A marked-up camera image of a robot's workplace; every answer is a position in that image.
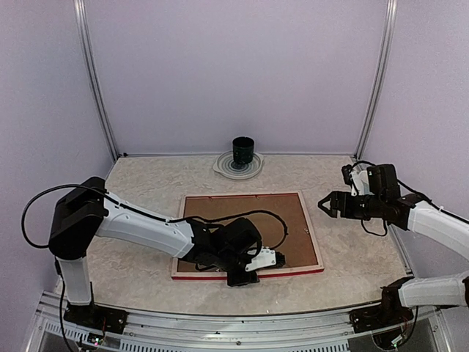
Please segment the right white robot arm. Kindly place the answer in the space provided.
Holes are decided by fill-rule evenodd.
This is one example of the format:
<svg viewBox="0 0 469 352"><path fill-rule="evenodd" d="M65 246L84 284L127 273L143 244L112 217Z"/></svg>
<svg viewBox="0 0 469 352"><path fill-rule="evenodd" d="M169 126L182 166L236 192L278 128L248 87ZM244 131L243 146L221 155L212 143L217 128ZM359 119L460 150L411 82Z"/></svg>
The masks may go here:
<svg viewBox="0 0 469 352"><path fill-rule="evenodd" d="M392 164L363 161L341 173L349 191L332 191L317 206L331 218L379 219L393 227L418 274L382 288L375 320L389 326L410 309L468 306L468 220L405 185Z"/></svg>

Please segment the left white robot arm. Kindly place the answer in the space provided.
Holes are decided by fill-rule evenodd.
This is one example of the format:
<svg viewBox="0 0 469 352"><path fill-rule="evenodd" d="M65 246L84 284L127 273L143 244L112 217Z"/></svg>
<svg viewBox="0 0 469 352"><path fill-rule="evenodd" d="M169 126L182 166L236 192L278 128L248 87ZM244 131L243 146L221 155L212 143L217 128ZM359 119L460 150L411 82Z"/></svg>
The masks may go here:
<svg viewBox="0 0 469 352"><path fill-rule="evenodd" d="M91 177L56 204L48 248L59 261L67 299L75 316L97 325L103 311L93 302L86 252L94 237L116 238L157 249L181 261L216 267L230 287L257 283L247 271L262 248L254 224L245 217L223 225L196 217L165 219L108 194L104 180Z"/></svg>

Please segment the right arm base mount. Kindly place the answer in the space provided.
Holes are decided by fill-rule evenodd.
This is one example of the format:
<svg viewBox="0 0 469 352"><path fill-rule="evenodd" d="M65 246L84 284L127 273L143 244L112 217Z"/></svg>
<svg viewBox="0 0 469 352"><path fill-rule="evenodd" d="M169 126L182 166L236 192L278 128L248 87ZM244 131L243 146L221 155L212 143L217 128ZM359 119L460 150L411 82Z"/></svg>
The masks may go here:
<svg viewBox="0 0 469 352"><path fill-rule="evenodd" d="M403 307L397 289L383 288L379 304L354 309L349 314L354 332L361 333L388 328L372 333L374 344L382 351L396 351L412 336L418 318L418 308Z"/></svg>

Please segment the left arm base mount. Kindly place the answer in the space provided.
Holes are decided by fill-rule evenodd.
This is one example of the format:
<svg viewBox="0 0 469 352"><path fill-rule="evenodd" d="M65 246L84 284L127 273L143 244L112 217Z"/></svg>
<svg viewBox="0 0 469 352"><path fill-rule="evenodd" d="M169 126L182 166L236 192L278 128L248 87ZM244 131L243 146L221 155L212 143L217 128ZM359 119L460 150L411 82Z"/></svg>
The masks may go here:
<svg viewBox="0 0 469 352"><path fill-rule="evenodd" d="M64 319L105 333L123 334L129 312L123 309L100 306L95 303L92 284L90 284L91 301L88 305L67 304Z"/></svg>

